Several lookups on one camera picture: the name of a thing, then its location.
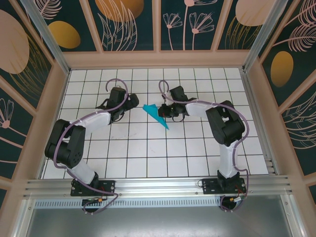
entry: white tile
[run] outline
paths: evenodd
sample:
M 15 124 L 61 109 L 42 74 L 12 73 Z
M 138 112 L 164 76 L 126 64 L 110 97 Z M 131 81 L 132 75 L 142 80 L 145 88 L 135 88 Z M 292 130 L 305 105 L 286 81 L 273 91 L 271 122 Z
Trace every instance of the white tile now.
M 107 171 L 105 177 L 125 178 L 126 177 L 126 159 L 108 159 Z
M 207 101 L 207 102 L 215 102 L 215 97 L 213 92 L 199 92 L 198 99 Z
M 77 109 L 79 107 L 81 95 L 66 95 L 63 109 Z
M 95 131 L 93 131 L 91 139 L 92 140 L 109 140 L 110 138 L 110 125 L 105 125 Z
M 179 71 L 177 68 L 165 68 L 163 69 L 163 78 L 165 80 L 178 80 Z
M 147 102 L 147 94 L 137 94 L 137 98 L 139 100 L 139 104 L 137 107 L 143 107 L 144 105 L 146 105 Z
M 186 157 L 168 157 L 168 176 L 188 176 L 188 164 Z
M 256 126 L 255 126 L 255 123 L 253 121 L 247 121 L 248 124 L 249 124 L 249 137 L 257 137 L 258 136 L 258 133 L 257 133 L 257 130 L 256 130 Z M 243 124 L 245 125 L 245 132 L 243 132 L 242 136 L 244 136 L 246 134 L 246 130 L 247 130 L 247 127 L 246 127 L 246 124 L 245 122 L 243 121 Z
M 212 79 L 226 79 L 224 68 L 210 68 Z
M 202 138 L 202 123 L 201 122 L 185 122 L 184 123 L 186 138 Z
M 166 140 L 148 140 L 148 157 L 166 157 Z
M 219 156 L 219 144 L 215 138 L 205 138 L 206 154 L 208 156 Z
M 241 79 L 238 68 L 225 68 L 227 79 Z
M 148 139 L 166 138 L 166 129 L 159 122 L 148 124 Z
M 207 157 L 208 170 L 210 176 L 217 176 L 220 160 L 220 157 Z
M 69 81 L 84 81 L 86 70 L 72 70 Z
M 189 176 L 208 176 L 206 157 L 188 157 Z
M 147 139 L 147 123 L 130 123 L 129 139 Z
M 212 129 L 211 126 L 209 125 L 209 122 L 202 122 L 202 126 L 203 126 L 203 134 L 204 137 L 209 138 L 209 137 L 214 137 L 213 133 L 212 133 Z
M 168 157 L 186 157 L 186 143 L 184 139 L 167 139 Z
M 109 143 L 108 158 L 126 158 L 127 140 L 111 140 Z
M 79 108 L 94 108 L 97 104 L 98 95 L 82 95 Z
M 62 109 L 59 119 L 66 121 L 75 120 L 77 118 L 78 109 Z
M 132 81 L 132 93 L 147 93 L 147 81 Z
M 197 91 L 198 92 L 212 92 L 211 80 L 197 80 Z
M 127 178 L 145 178 L 147 174 L 147 159 L 127 159 Z
M 89 167 L 97 172 L 99 179 L 105 178 L 105 169 L 107 167 L 107 159 L 88 159 Z
M 118 69 L 118 79 L 121 80 L 132 80 L 132 69 Z
M 179 68 L 180 80 L 194 80 L 193 68 Z
M 128 123 L 113 123 L 110 140 L 128 139 Z
M 214 92 L 225 92 L 229 91 L 226 80 L 212 80 Z
M 106 99 L 109 99 L 110 94 L 98 94 L 97 106 L 100 106 Z
M 82 158 L 88 158 L 90 141 L 84 141 Z
M 108 92 L 106 91 L 106 88 L 105 88 L 105 85 L 106 85 L 106 81 L 102 81 L 100 82 L 100 86 L 99 86 L 99 90 L 98 90 L 98 93 L 99 94 L 108 94 L 110 96 L 110 91 L 113 87 L 115 87 L 115 81 L 111 81 L 109 82 L 108 84 Z
M 230 91 L 245 91 L 242 80 L 237 80 L 237 79 L 229 79 L 228 81 L 228 86 Z
M 244 117 L 247 120 L 253 120 L 249 106 L 234 106 L 234 107 L 235 107 L 235 110 L 237 110 L 238 112 L 241 112 L 241 114 L 244 115 Z
M 167 158 L 149 158 L 147 159 L 147 176 L 167 177 Z
M 95 109 L 91 108 L 91 109 L 79 109 L 78 110 L 78 114 L 77 114 L 77 118 L 80 119 L 90 113 L 93 113 L 95 111 Z
M 44 179 L 62 179 L 64 178 L 65 170 L 58 169 L 54 166 L 54 162 L 49 159 L 47 162 Z
M 249 168 L 248 168 L 248 164 L 247 164 L 247 160 L 246 160 L 245 156 L 238 156 L 236 165 L 237 165 L 238 169 L 241 169 L 241 170 L 247 169 L 249 172 Z M 240 174 L 245 175 L 247 173 L 246 173 L 246 171 L 242 171 L 242 172 L 240 172 Z
M 162 68 L 148 69 L 148 80 L 163 80 L 163 69 Z
M 89 158 L 106 158 L 108 155 L 109 141 L 91 141 Z
M 108 81 L 113 78 L 117 78 L 118 71 L 116 69 L 102 70 L 101 81 Z
M 269 174 L 263 156 L 246 156 L 250 174 Z
M 164 101 L 160 93 L 148 94 L 148 105 L 156 105 L 157 107 L 160 107 L 163 103 Z
M 98 94 L 100 82 L 88 81 L 83 85 L 83 94 Z
M 146 140 L 129 140 L 128 141 L 128 157 L 147 157 L 147 141 Z
M 248 105 L 248 100 L 245 92 L 231 92 L 233 105 Z
M 211 79 L 208 68 L 194 68 L 196 80 L 198 79 Z
M 189 157 L 205 156 L 205 145 L 203 138 L 186 139 L 187 154 Z
M 247 137 L 243 141 L 246 155 L 261 155 L 262 149 L 258 137 Z
M 195 80 L 181 80 L 180 85 L 183 87 L 184 93 L 197 91 L 197 85 Z
M 167 129 L 167 138 L 184 138 L 184 128 L 181 122 L 169 122 Z
M 147 80 L 148 69 L 133 69 L 132 80 Z
M 158 80 L 148 81 L 148 93 L 160 93 Z
M 232 101 L 231 94 L 229 92 L 215 92 L 215 102 L 222 103 L 225 100 Z
M 66 95 L 80 95 L 83 89 L 83 82 L 70 82 L 68 83 Z
M 88 70 L 85 81 L 100 81 L 102 70 Z
M 147 122 L 147 113 L 143 108 L 133 108 L 130 110 L 130 122 Z

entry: flower illustration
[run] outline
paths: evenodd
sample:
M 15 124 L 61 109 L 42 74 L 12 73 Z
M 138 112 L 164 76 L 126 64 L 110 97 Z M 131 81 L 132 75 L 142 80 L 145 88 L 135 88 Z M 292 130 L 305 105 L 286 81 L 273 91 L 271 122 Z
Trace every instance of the flower illustration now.
M 163 15 L 163 20 L 166 23 L 166 26 L 168 28 L 170 47 L 171 47 L 171 50 L 173 50 L 171 37 L 170 37 L 170 29 L 182 26 L 182 21 L 180 21 L 181 19 L 178 13 L 177 14 L 171 13 L 170 16 L 168 13 L 166 13 Z
M 0 127 L 10 127 L 10 120 L 13 114 L 14 103 L 8 100 L 7 105 L 3 98 L 0 99 Z
M 184 4 L 186 5 L 186 11 L 184 14 L 184 27 L 183 27 L 183 50 L 186 50 L 186 23 L 187 23 L 187 14 L 188 8 L 190 6 L 202 6 L 216 3 L 217 0 L 184 0 Z
M 211 13 L 201 13 L 197 18 L 196 12 L 190 14 L 190 25 L 193 33 L 192 50 L 194 50 L 194 38 L 196 34 L 210 32 L 214 30 L 214 25 L 211 25 L 211 23 L 213 22 L 211 15 Z
M 209 5 L 216 3 L 217 0 L 184 0 L 184 4 L 186 6 L 194 6 L 194 5 Z

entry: black mounting bracket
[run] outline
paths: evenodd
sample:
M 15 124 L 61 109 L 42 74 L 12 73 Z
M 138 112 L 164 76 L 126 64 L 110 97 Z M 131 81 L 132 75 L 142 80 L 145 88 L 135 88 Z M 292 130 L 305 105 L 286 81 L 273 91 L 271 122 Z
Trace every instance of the black mounting bracket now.
M 203 188 L 203 194 L 238 194 L 238 190 L 246 193 L 245 180 L 240 178 L 239 172 L 232 178 L 224 178 L 217 171 L 217 176 L 199 181 L 198 185 Z

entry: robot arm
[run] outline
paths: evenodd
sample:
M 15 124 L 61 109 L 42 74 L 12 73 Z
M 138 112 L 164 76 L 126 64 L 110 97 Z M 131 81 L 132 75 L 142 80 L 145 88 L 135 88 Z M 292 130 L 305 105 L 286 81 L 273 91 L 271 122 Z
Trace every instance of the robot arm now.
M 106 99 L 97 107 L 97 109 L 107 110 L 118 106 L 124 100 L 125 93 L 126 91 L 122 88 L 112 88 L 109 99 Z M 131 94 L 128 96 L 125 103 L 116 110 L 110 112 L 98 112 L 93 116 L 81 120 L 67 132 L 65 138 L 70 139 L 69 141 L 62 141 L 57 153 L 57 163 L 66 166 L 75 177 L 79 178 L 92 188 L 98 190 L 104 188 L 103 185 L 105 183 L 102 184 L 99 182 L 98 174 L 90 169 L 87 163 L 82 160 L 84 138 L 93 131 L 117 121 L 126 111 L 137 107 L 138 104 L 139 100 L 137 95 Z M 45 148 L 45 155 L 48 158 L 53 159 L 61 134 L 72 122 L 74 121 L 60 119 L 55 123 Z M 85 188 L 78 181 L 73 180 L 71 195 L 76 196 L 75 193 L 79 194 L 79 196 L 97 195 L 94 191 Z
M 188 99 L 181 86 L 171 89 L 169 95 L 175 101 L 186 102 L 195 100 L 195 98 Z M 221 104 L 234 108 L 230 101 L 224 101 Z M 220 146 L 220 166 L 217 172 L 217 184 L 221 189 L 221 193 L 235 193 L 235 186 L 239 185 L 241 187 L 242 183 L 244 183 L 233 165 L 235 144 L 242 138 L 242 133 L 245 131 L 245 126 L 240 117 L 227 108 L 199 102 L 162 104 L 158 110 L 158 115 L 164 118 L 173 118 L 180 114 L 183 117 L 197 116 L 208 120 L 213 136 Z M 235 161 L 237 165 L 237 152 L 235 152 Z

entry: cable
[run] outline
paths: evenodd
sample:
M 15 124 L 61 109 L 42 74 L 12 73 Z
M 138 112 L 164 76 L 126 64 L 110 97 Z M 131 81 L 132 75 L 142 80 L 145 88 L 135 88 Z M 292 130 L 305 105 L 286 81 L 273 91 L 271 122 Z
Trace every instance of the cable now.
M 116 109 L 118 109 L 119 107 L 121 107 L 121 106 L 125 103 L 125 101 L 126 101 L 127 98 L 128 98 L 128 88 L 127 88 L 126 83 L 125 83 L 124 81 L 122 81 L 121 79 L 111 79 L 111 80 L 108 80 L 107 83 L 105 84 L 105 90 L 108 92 L 108 84 L 109 84 L 109 82 L 114 81 L 114 80 L 115 80 L 115 81 L 118 80 L 118 81 L 122 82 L 123 85 L 125 86 L 125 91 L 126 91 L 126 93 L 125 93 L 125 96 L 124 96 L 123 101 L 122 101 L 119 105 L 117 105 L 116 107 L 114 107 L 114 108 L 107 109 L 107 110 L 101 110 L 101 111 L 95 111 L 95 112 L 90 113 L 90 114 L 88 114 L 88 115 L 86 115 L 86 116 L 83 116 L 82 118 L 80 118 L 80 119 L 74 121 L 73 123 L 71 123 L 71 124 L 65 129 L 65 131 L 61 134 L 61 137 L 59 138 L 58 143 L 57 143 L 57 145 L 56 145 L 56 149 L 55 149 L 55 153 L 54 153 L 54 157 L 53 157 L 54 166 L 55 166 L 56 168 L 58 168 L 58 169 L 65 169 L 65 170 L 67 171 L 67 173 L 68 173 L 71 177 L 73 177 L 75 180 L 77 180 L 79 183 L 81 183 L 81 184 L 82 184 L 83 186 L 85 186 L 86 188 L 88 188 L 88 189 L 90 189 L 90 190 L 93 190 L 93 191 L 95 191 L 95 192 L 99 192 L 99 193 L 101 193 L 101 194 L 115 195 L 115 198 L 113 198 L 107 205 L 105 205 L 105 206 L 102 207 L 102 208 L 99 208 L 99 209 L 96 210 L 95 212 L 91 212 L 91 213 L 87 212 L 87 211 L 85 210 L 85 207 L 86 207 L 86 205 L 85 205 L 85 206 L 83 207 L 83 210 L 84 210 L 85 214 L 88 214 L 88 213 L 89 213 L 90 215 L 97 214 L 97 213 L 100 213 L 101 211 L 105 210 L 108 206 L 110 206 L 110 205 L 112 204 L 112 202 L 114 202 L 114 201 L 119 197 L 119 195 L 118 195 L 117 193 L 111 193 L 111 192 L 101 191 L 101 190 L 95 189 L 95 188 L 93 188 L 93 187 L 90 187 L 89 185 L 87 185 L 86 183 L 84 183 L 82 180 L 80 180 L 77 176 L 75 176 L 75 175 L 70 171 L 70 169 L 69 169 L 68 167 L 66 167 L 66 166 L 59 166 L 59 165 L 57 164 L 57 154 L 58 154 L 58 150 L 59 150 L 60 144 L 61 144 L 61 142 L 63 141 L 63 138 L 65 137 L 66 133 L 70 130 L 70 128 L 72 128 L 72 127 L 75 126 L 77 123 L 81 122 L 82 120 L 87 119 L 87 118 L 89 118 L 89 117 L 91 117 L 91 116 L 93 116 L 93 115 L 95 115 L 95 114 L 104 113 L 104 112 L 109 112 L 109 111 L 116 110 Z
M 248 188 L 249 188 L 249 171 L 248 169 L 239 169 L 237 166 L 236 166 L 236 161 L 235 161 L 235 154 L 236 154 L 236 149 L 237 149 L 237 146 L 242 143 L 246 138 L 247 136 L 249 135 L 249 124 L 247 122 L 247 119 L 237 110 L 235 110 L 234 108 L 230 107 L 230 106 L 227 106 L 227 105 L 223 105 L 223 104 L 219 104 L 219 103 L 213 103 L 213 102 L 207 102 L 207 101 L 202 101 L 202 100 L 193 100 L 193 101 L 175 101 L 173 100 L 172 98 L 169 98 L 165 95 L 165 93 L 162 91 L 162 88 L 161 88 L 161 83 L 165 83 L 167 85 L 167 92 L 169 92 L 169 84 L 165 81 L 165 80 L 160 80 L 159 83 L 158 83 L 158 87 L 159 87 L 159 91 L 161 93 L 161 95 L 163 96 L 163 98 L 173 102 L 173 103 L 177 103 L 177 104 L 191 104 L 191 103 L 202 103 L 202 104 L 207 104 L 207 105 L 212 105 L 212 106 L 220 106 L 220 107 L 223 107 L 223 108 L 226 108 L 226 109 L 229 109 L 233 112 L 235 112 L 236 114 L 238 114 L 241 119 L 245 122 L 246 124 L 246 127 L 247 127 L 247 131 L 246 131 L 246 134 L 245 136 L 243 136 L 235 145 L 234 145 L 234 148 L 233 148 L 233 167 L 235 170 L 239 171 L 239 172 L 244 172 L 246 171 L 246 179 L 247 179 L 247 187 L 246 187 L 246 193 L 245 193 L 245 199 L 248 195 Z M 230 211 L 230 212 L 233 212 L 233 210 L 229 210 L 228 208 L 224 207 L 222 205 L 223 203 L 223 199 L 224 199 L 225 195 L 223 195 L 221 197 L 221 200 L 220 200 L 220 208 L 223 210 L 223 211 Z M 243 204 L 244 200 L 236 207 L 234 208 L 235 211 L 237 211 Z

